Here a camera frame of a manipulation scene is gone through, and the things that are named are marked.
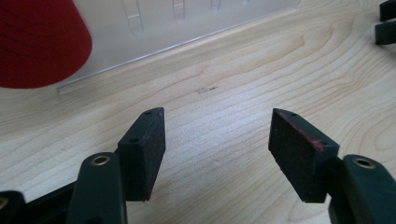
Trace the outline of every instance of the black plastic part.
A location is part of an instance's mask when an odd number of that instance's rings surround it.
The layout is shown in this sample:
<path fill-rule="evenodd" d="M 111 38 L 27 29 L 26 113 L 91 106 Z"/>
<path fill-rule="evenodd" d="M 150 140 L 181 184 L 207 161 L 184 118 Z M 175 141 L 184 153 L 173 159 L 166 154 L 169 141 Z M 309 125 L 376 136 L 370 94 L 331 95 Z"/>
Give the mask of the black plastic part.
<path fill-rule="evenodd" d="M 375 43 L 377 45 L 396 43 L 396 21 L 385 22 L 375 26 Z"/>
<path fill-rule="evenodd" d="M 301 200 L 323 203 L 326 169 L 337 157 L 338 144 L 299 115 L 274 109 L 269 150 Z"/>
<path fill-rule="evenodd" d="M 346 209 L 346 204 L 336 203 L 334 198 L 330 201 L 329 216 L 332 224 L 356 223 L 352 210 L 350 208 Z"/>
<path fill-rule="evenodd" d="M 0 192 L 0 223 L 30 223 L 23 195 L 17 191 Z"/>
<path fill-rule="evenodd" d="M 389 0 L 379 5 L 379 19 L 388 21 L 396 18 L 396 0 Z"/>
<path fill-rule="evenodd" d="M 39 224 L 58 224 L 66 220 L 67 210 L 73 195 L 75 183 L 46 194 L 27 204 L 30 219 Z"/>
<path fill-rule="evenodd" d="M 326 191 L 332 196 L 332 203 L 340 209 L 351 212 L 344 186 L 341 182 L 341 174 L 344 172 L 343 161 L 338 157 L 327 163 L 325 181 Z"/>
<path fill-rule="evenodd" d="M 66 224 L 125 224 L 120 162 L 114 153 L 92 155 L 81 164 Z"/>
<path fill-rule="evenodd" d="M 148 201 L 165 152 L 163 108 L 146 111 L 119 141 L 122 185 L 127 201 Z"/>
<path fill-rule="evenodd" d="M 356 223 L 396 223 L 396 182 L 385 167 L 358 155 L 344 157 L 342 183 Z"/>

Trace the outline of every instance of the light wood surface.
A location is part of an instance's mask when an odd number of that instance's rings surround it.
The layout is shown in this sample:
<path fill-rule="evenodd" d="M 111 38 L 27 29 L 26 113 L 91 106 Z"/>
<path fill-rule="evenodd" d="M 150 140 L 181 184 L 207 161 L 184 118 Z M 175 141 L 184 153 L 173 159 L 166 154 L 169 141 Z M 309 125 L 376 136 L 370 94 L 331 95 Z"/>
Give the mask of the light wood surface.
<path fill-rule="evenodd" d="M 308 119 L 396 176 L 396 47 L 374 44 L 379 1 L 303 0 L 296 10 L 56 90 L 0 89 L 0 190 L 32 201 L 113 151 L 165 108 L 167 150 L 130 223 L 330 223 L 301 203 L 268 151 L 274 107 Z"/>

